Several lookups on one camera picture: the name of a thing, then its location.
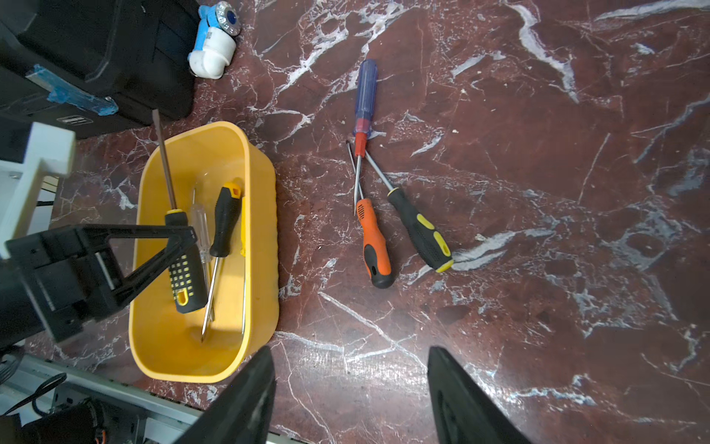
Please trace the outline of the orange black screwdriver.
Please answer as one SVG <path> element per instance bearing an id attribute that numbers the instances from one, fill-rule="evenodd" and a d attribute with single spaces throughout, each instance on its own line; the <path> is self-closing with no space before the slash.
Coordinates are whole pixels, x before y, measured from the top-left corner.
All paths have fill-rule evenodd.
<path id="1" fill-rule="evenodd" d="M 395 275 L 386 249 L 386 239 L 379 229 L 372 201 L 364 197 L 360 184 L 355 186 L 355 197 L 355 214 L 364 231 L 364 263 L 373 286 L 387 289 L 395 282 Z"/>

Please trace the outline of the blue red transparent screwdriver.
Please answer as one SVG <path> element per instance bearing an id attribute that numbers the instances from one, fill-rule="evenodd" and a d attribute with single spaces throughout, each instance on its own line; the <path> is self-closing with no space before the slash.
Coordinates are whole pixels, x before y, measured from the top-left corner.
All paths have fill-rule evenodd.
<path id="1" fill-rule="evenodd" d="M 360 190 L 362 159 L 366 154 L 366 144 L 371 133 L 373 115 L 375 114 L 375 96 L 378 68 L 373 59 L 365 59 L 359 69 L 357 81 L 357 101 L 355 111 L 355 191 L 353 203 L 357 205 Z"/>

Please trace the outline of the black yellow-dotted screwdriver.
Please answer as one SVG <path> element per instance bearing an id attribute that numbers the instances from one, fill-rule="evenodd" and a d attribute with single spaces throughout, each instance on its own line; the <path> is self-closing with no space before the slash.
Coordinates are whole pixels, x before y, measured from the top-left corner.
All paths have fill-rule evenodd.
<path id="1" fill-rule="evenodd" d="M 171 170 L 166 152 L 165 138 L 158 109 L 152 111 L 153 125 L 158 139 L 158 148 L 162 161 L 170 210 L 165 215 L 165 222 L 170 227 L 188 227 L 187 213 L 179 208 L 171 177 Z M 181 253 L 168 268 L 170 286 L 176 309 L 181 314 L 188 314 L 203 309 L 207 304 L 207 284 L 203 273 L 203 264 L 198 245 L 192 244 Z"/>

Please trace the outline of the yellow handle screwdriver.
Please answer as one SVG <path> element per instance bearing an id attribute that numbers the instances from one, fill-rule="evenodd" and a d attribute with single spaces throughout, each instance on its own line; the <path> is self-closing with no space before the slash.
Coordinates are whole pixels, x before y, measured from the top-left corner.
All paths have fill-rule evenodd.
<path id="1" fill-rule="evenodd" d="M 240 255 L 242 257 L 242 299 L 241 299 L 241 327 L 240 334 L 242 338 L 244 337 L 246 330 L 246 299 L 247 299 L 247 253 L 246 253 L 246 196 L 242 195 L 241 198 L 241 212 L 240 212 Z"/>

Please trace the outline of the black yellow-striped screwdriver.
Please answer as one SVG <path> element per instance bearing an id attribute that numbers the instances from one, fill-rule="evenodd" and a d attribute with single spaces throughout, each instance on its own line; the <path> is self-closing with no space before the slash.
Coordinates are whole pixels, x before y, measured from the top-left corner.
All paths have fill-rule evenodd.
<path id="1" fill-rule="evenodd" d="M 388 187 L 388 201 L 397 210 L 400 221 L 407 230 L 410 241 L 421 259 L 437 273 L 449 270 L 454 264 L 454 259 L 441 233 L 409 201 L 401 188 L 392 185 L 370 154 L 365 153 L 365 159 Z"/>

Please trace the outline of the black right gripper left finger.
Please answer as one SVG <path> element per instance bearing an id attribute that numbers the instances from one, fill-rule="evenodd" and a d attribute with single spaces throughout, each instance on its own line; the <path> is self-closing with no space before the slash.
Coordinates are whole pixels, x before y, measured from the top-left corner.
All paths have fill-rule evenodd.
<path id="1" fill-rule="evenodd" d="M 177 442 L 267 442 L 276 388 L 273 356 L 264 346 Z"/>

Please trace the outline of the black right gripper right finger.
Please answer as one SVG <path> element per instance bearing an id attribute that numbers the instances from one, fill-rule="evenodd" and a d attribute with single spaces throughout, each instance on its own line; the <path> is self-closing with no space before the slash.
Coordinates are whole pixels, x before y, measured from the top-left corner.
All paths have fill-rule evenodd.
<path id="1" fill-rule="evenodd" d="M 427 380 L 440 443 L 528 443 L 443 347 L 429 350 Z"/>

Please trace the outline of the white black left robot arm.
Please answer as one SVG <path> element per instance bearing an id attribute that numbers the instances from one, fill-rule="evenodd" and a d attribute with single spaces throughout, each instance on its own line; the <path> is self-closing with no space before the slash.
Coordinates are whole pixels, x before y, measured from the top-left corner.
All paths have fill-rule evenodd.
<path id="1" fill-rule="evenodd" d="M 130 275 L 122 274 L 113 239 L 165 239 Z M 1 262 L 1 346 L 41 331 L 57 342 L 90 319 L 125 308 L 197 242 L 190 226 L 84 224 L 8 240 Z M 264 443 L 274 410 L 275 365 L 261 347 L 180 438 L 181 443 Z"/>

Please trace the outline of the black yellow-capped screwdriver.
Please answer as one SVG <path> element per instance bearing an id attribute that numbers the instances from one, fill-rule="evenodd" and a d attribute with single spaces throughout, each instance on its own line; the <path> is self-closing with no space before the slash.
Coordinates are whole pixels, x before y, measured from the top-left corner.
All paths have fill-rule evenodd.
<path id="1" fill-rule="evenodd" d="M 214 208 L 214 240 L 209 253 L 214 258 L 214 266 L 210 281 L 208 302 L 203 320 L 201 342 L 206 338 L 207 329 L 211 323 L 214 295 L 224 258 L 231 253 L 231 238 L 241 214 L 242 188 L 234 182 L 226 182 L 220 189 Z"/>

